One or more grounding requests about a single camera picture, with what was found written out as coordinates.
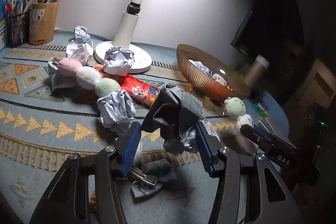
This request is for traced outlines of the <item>pastel dango plush front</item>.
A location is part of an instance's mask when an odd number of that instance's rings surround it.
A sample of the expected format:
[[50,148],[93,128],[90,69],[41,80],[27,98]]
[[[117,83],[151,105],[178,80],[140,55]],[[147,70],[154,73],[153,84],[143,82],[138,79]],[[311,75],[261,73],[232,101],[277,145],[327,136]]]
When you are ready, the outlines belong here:
[[224,112],[235,122],[234,129],[236,135],[239,137],[239,147],[250,155],[254,155],[258,149],[258,146],[248,138],[244,137],[240,132],[241,127],[245,124],[249,125],[250,127],[254,127],[252,117],[246,113],[246,106],[244,102],[238,97],[229,97],[224,101]]

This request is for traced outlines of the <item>pastel dango plush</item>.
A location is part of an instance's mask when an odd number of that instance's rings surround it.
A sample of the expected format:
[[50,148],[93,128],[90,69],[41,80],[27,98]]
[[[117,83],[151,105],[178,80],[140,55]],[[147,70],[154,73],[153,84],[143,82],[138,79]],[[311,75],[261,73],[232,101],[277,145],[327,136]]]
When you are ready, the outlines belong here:
[[80,61],[72,58],[61,59],[56,67],[58,75],[65,80],[64,88],[78,85],[85,90],[93,90],[98,98],[121,88],[116,80],[103,78],[93,67],[83,66]]
[[254,155],[258,149],[258,146],[248,138],[244,137],[240,132],[241,127],[245,124],[249,125],[250,127],[254,127],[252,117],[246,113],[246,106],[244,102],[238,97],[229,97],[224,101],[224,112],[235,122],[234,129],[236,135],[239,137],[239,147],[250,155]]

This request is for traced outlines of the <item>blue denim hair clip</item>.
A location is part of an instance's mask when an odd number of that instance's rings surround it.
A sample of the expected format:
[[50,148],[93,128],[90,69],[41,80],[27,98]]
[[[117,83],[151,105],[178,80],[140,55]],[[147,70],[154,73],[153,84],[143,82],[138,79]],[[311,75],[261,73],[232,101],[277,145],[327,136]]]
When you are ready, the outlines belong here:
[[133,166],[129,176],[131,192],[135,199],[143,199],[155,195],[161,188],[177,179],[173,166],[166,159],[151,161],[142,166],[142,169]]

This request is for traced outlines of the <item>large paper ball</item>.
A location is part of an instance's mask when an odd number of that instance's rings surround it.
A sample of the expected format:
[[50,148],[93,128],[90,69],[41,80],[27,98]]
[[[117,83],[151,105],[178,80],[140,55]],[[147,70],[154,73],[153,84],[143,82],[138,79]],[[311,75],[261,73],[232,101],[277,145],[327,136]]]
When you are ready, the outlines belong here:
[[117,136],[125,135],[135,120],[133,100],[125,89],[117,89],[97,100],[99,122]]

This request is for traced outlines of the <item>red snack packet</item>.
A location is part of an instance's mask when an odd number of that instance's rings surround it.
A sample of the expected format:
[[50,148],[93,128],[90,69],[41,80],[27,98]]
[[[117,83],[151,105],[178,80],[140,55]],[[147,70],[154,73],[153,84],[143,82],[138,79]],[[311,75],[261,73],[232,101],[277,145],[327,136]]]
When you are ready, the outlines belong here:
[[121,89],[125,89],[131,98],[141,104],[151,106],[159,95],[160,88],[144,83],[131,74],[127,74],[126,76],[109,75],[104,72],[103,65],[99,64],[94,65],[93,68],[100,73],[102,78],[115,80]]

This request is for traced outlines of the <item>small paper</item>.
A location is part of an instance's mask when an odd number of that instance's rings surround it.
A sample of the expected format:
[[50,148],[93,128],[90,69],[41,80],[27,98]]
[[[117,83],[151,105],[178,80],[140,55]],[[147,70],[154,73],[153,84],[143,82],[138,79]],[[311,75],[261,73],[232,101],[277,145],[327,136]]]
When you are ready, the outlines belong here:
[[91,36],[88,34],[88,29],[84,26],[76,26],[74,29],[75,38],[74,41],[77,44],[85,44],[90,41]]

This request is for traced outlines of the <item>stacked books at right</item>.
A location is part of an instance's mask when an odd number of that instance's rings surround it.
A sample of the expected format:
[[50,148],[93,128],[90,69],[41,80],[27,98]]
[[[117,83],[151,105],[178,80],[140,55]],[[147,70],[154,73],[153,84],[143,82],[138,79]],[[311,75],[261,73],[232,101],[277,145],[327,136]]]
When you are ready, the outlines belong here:
[[264,117],[261,117],[258,120],[257,124],[264,131],[268,132],[271,135],[274,135],[274,130],[272,129],[271,125],[268,123],[268,121]]

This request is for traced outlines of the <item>gold thermos bottle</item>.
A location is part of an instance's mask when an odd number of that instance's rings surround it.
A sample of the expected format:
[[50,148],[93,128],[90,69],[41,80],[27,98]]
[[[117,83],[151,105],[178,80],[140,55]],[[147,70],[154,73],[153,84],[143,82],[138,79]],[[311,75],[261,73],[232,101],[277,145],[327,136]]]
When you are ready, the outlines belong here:
[[262,57],[262,55],[258,55],[253,62],[252,66],[248,70],[247,74],[244,76],[244,83],[252,88],[253,85],[259,80],[262,74],[268,69],[269,62]]

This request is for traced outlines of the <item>hello kitty plush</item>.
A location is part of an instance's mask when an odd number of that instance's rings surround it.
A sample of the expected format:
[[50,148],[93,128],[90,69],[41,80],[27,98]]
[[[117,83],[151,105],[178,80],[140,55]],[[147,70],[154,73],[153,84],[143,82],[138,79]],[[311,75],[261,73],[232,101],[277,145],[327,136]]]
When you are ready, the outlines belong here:
[[227,87],[227,80],[220,74],[214,73],[213,78],[216,82],[218,82],[222,86]]

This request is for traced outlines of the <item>patterned blue table mat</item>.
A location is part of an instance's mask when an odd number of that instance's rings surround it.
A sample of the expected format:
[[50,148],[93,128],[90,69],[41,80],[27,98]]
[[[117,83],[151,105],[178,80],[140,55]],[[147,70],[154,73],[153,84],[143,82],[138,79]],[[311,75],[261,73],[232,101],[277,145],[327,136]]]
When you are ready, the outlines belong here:
[[[48,62],[65,55],[71,32],[59,31],[42,46],[1,50],[1,193],[24,223],[65,159],[87,156],[112,143],[98,121],[96,94],[82,88],[51,90]],[[207,223],[217,180],[205,173],[197,154],[173,156],[159,131],[142,132],[142,163],[166,159],[177,180],[136,201],[130,180],[118,183],[129,223]]]

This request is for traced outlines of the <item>crumpled paper in bowl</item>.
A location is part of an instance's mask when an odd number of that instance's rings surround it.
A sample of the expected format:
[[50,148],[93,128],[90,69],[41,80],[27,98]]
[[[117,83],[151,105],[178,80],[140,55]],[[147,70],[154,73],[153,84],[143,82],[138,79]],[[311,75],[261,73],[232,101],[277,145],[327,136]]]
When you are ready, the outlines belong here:
[[194,60],[189,59],[189,62],[192,63],[195,67],[197,67],[204,74],[206,74],[208,77],[214,79],[213,74],[210,71],[210,69],[207,66],[205,66],[201,61],[194,61]]

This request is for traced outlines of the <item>dark monitor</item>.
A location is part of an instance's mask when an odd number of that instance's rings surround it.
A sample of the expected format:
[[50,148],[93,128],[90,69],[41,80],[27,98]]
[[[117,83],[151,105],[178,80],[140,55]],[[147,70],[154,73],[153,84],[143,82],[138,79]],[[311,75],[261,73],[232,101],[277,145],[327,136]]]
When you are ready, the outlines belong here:
[[314,0],[253,0],[231,44],[252,58],[295,65],[315,56]]

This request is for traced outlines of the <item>white desk lamp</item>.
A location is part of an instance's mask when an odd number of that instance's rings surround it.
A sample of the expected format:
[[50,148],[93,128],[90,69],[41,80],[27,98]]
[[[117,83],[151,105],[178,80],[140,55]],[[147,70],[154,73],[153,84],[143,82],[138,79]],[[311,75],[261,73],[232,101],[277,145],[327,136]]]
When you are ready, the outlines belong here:
[[104,57],[108,49],[112,46],[121,46],[134,53],[135,62],[131,66],[130,73],[142,73],[149,70],[152,65],[151,56],[142,48],[131,43],[139,20],[142,1],[131,0],[123,12],[114,40],[102,42],[96,46],[94,56],[100,64],[104,63]]

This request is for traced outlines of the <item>black mesh pen holder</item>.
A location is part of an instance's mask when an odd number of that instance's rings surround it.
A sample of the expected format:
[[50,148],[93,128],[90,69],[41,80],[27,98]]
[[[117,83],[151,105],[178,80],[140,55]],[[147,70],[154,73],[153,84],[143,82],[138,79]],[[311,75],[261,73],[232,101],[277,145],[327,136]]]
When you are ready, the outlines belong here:
[[8,44],[16,48],[29,42],[30,11],[9,16],[7,19]]

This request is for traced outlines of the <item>cardboard pen holder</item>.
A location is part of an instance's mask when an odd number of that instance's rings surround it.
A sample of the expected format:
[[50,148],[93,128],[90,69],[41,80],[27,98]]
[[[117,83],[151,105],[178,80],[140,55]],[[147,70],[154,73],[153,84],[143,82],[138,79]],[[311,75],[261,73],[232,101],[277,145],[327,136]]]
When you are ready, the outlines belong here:
[[30,10],[29,44],[39,46],[54,39],[59,1],[34,2]]

